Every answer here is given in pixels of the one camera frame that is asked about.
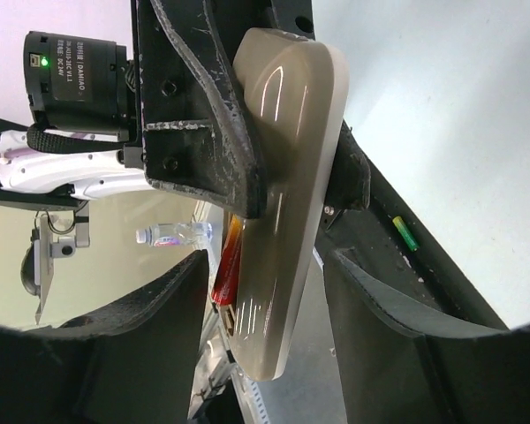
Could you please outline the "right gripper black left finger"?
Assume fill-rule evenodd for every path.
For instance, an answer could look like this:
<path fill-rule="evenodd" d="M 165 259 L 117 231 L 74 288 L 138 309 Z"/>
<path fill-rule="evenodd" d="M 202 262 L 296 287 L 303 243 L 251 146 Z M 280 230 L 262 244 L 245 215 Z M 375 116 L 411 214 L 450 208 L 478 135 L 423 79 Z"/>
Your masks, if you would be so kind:
<path fill-rule="evenodd" d="M 208 254 L 59 328 L 0 326 L 0 423 L 185 423 Z"/>

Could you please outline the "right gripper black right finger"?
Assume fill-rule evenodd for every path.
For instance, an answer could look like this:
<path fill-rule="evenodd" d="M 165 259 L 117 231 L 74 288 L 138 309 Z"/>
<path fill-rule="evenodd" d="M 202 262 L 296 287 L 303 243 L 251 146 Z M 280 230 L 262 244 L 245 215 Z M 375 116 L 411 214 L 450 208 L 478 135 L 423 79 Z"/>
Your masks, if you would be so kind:
<path fill-rule="evenodd" d="M 323 263 L 351 423 L 530 423 L 530 323 L 493 329 L 429 307 L 342 251 Z"/>

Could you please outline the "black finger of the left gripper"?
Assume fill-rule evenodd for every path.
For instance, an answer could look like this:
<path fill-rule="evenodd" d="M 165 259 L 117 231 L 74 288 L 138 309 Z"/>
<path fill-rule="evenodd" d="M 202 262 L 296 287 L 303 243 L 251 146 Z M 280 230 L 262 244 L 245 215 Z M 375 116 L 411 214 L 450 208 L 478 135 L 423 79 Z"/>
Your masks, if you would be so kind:
<path fill-rule="evenodd" d="M 324 205 L 340 210 L 365 210 L 370 203 L 371 170 L 367 157 L 342 123 Z"/>

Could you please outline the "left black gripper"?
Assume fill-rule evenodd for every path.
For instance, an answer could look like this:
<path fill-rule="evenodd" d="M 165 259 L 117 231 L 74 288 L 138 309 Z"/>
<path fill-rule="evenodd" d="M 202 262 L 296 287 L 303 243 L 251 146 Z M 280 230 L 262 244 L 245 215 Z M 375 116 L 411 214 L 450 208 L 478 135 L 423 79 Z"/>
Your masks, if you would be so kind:
<path fill-rule="evenodd" d="M 233 58 L 252 27 L 314 36 L 312 3 L 133 1 L 133 96 L 124 165 L 157 190 L 255 219 L 267 205 L 261 138 Z"/>

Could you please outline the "green battery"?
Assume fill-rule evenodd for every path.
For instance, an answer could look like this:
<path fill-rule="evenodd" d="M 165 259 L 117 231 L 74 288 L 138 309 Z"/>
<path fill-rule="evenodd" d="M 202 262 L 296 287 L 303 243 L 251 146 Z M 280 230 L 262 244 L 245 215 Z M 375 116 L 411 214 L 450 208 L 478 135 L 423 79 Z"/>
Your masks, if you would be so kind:
<path fill-rule="evenodd" d="M 410 251 L 416 252 L 420 248 L 420 244 L 409 229 L 405 220 L 401 216 L 395 216 L 392 218 L 392 223 Z"/>

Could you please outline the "white remote control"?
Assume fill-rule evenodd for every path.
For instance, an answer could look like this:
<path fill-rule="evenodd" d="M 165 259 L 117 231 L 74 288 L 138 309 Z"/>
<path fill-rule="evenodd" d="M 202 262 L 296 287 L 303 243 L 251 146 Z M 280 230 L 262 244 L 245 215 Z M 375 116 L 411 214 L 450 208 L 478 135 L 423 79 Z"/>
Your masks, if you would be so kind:
<path fill-rule="evenodd" d="M 234 72 L 261 137 L 267 208 L 245 222 L 230 346 L 251 379 L 285 369 L 349 91 L 344 54 L 269 28 L 246 32 Z"/>

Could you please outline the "red battery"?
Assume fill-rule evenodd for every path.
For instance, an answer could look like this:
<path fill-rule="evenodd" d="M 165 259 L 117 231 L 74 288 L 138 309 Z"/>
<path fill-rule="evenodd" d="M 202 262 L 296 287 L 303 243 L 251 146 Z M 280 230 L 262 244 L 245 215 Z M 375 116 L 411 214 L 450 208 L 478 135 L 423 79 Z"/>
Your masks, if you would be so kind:
<path fill-rule="evenodd" d="M 233 216 L 230 220 L 216 280 L 211 292 L 212 300 L 220 307 L 233 305 L 236 300 L 242 235 L 243 222 L 237 216 Z"/>

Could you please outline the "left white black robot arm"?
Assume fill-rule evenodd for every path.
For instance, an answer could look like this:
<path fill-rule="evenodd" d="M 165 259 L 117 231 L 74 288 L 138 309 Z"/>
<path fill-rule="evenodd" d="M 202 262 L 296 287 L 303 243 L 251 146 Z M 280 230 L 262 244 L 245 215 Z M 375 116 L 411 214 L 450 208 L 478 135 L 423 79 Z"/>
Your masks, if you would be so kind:
<path fill-rule="evenodd" d="M 24 44 L 34 152 L 109 152 L 150 187 L 245 218 L 272 176 L 233 71 L 253 28 L 314 45 L 308 1 L 134 1 L 132 54 L 97 39 L 32 31 Z"/>

